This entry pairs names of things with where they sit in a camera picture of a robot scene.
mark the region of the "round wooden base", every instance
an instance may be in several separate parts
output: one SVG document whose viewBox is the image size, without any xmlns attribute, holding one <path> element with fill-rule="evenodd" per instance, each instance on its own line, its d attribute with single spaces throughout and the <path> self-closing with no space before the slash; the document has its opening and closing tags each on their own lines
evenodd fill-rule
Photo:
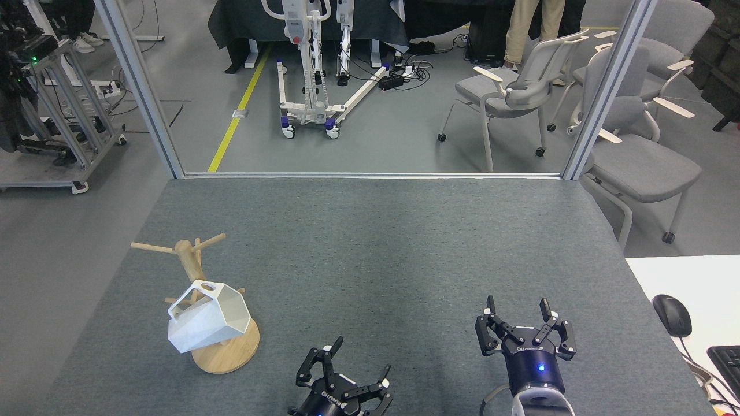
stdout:
<svg viewBox="0 0 740 416">
<path fill-rule="evenodd" d="M 203 371 L 211 374 L 226 374 L 239 369 L 257 351 L 260 343 L 260 329 L 252 319 L 244 335 L 232 338 L 226 343 L 215 343 L 192 350 L 192 359 Z"/>
</svg>

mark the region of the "geometric white mug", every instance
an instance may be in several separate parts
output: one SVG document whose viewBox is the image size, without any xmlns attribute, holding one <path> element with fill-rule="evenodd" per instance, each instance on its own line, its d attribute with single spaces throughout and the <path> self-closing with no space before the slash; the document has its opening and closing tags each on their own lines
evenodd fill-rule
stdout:
<svg viewBox="0 0 740 416">
<path fill-rule="evenodd" d="M 185 309 L 178 305 L 192 291 L 203 294 Z M 188 352 L 246 332 L 252 321 L 241 293 L 229 285 L 193 281 L 190 288 L 167 310 L 170 320 L 167 335 L 179 352 Z"/>
</svg>

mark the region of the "beige pants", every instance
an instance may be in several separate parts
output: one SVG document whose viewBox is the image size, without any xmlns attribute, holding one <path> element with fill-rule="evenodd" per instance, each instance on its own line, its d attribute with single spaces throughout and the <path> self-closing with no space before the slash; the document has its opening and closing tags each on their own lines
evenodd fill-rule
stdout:
<svg viewBox="0 0 740 416">
<path fill-rule="evenodd" d="M 539 0 L 517 0 L 511 13 L 511 24 L 506 33 L 504 59 L 515 64 L 522 63 L 524 45 L 527 42 L 529 25 Z M 565 0 L 542 0 L 542 32 L 539 40 L 549 41 L 557 37 Z"/>
</svg>

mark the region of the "white desk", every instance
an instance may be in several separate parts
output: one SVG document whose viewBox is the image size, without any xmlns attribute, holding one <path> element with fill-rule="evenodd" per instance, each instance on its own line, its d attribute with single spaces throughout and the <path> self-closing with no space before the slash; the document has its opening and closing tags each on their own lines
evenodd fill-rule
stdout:
<svg viewBox="0 0 740 416">
<path fill-rule="evenodd" d="M 648 299 L 665 293 L 686 306 L 693 327 L 684 338 L 686 348 L 699 365 L 719 376 L 707 348 L 740 345 L 740 255 L 628 258 L 627 262 Z M 673 342 L 683 351 L 678 338 Z M 714 385 L 732 400 L 720 383 Z"/>
</svg>

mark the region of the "computer mouse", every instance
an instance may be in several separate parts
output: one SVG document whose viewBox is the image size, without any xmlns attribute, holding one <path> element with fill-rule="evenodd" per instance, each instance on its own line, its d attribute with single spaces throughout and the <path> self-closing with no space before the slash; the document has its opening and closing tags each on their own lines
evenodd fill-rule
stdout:
<svg viewBox="0 0 740 416">
<path fill-rule="evenodd" d="M 691 317 L 686 306 L 669 295 L 653 298 L 653 308 L 665 329 L 673 337 L 685 337 L 691 333 Z"/>
</svg>

